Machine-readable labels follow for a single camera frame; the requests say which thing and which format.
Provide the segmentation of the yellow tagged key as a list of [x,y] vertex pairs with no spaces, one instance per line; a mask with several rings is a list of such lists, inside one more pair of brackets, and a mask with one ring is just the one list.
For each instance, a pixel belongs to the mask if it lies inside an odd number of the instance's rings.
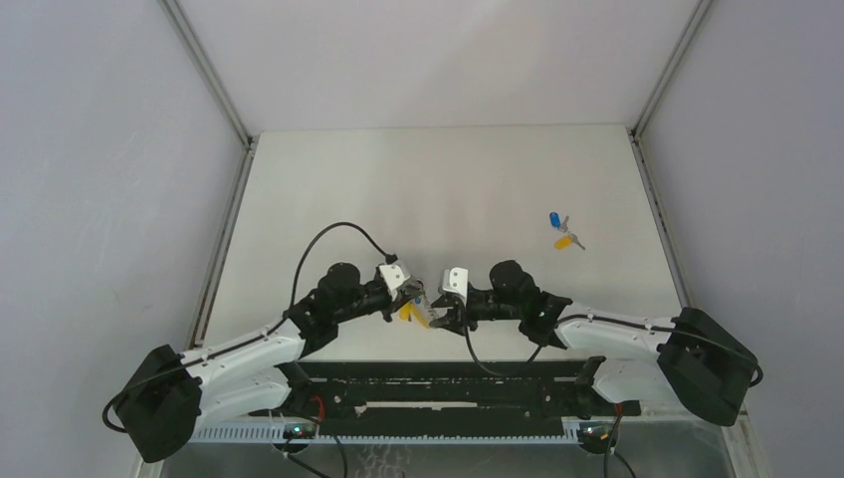
[[565,249],[569,246],[576,246],[581,250],[585,250],[585,246],[579,241],[578,237],[573,233],[568,233],[563,237],[559,238],[555,243],[554,247],[558,250]]

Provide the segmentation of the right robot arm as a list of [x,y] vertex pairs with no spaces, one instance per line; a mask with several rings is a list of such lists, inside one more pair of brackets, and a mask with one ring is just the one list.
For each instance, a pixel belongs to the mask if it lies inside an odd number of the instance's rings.
[[706,312],[636,317],[589,307],[541,289],[515,260],[496,264],[478,289],[465,268],[443,273],[433,309],[436,329],[463,337],[481,322],[515,321],[539,348],[586,351],[575,387],[589,414],[629,401],[677,402],[706,422],[732,426],[747,392],[761,384],[758,358]]

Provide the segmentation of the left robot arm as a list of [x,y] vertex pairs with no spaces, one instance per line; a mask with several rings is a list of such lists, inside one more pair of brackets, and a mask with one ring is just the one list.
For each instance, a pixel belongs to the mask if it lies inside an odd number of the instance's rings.
[[274,324],[218,346],[177,352],[160,346],[144,358],[106,404],[104,425],[128,435],[144,462],[180,450],[195,433],[238,415],[310,405],[310,387],[291,364],[335,340],[340,324],[381,314],[390,318],[422,293],[400,261],[376,267],[362,282],[352,264],[336,263]]

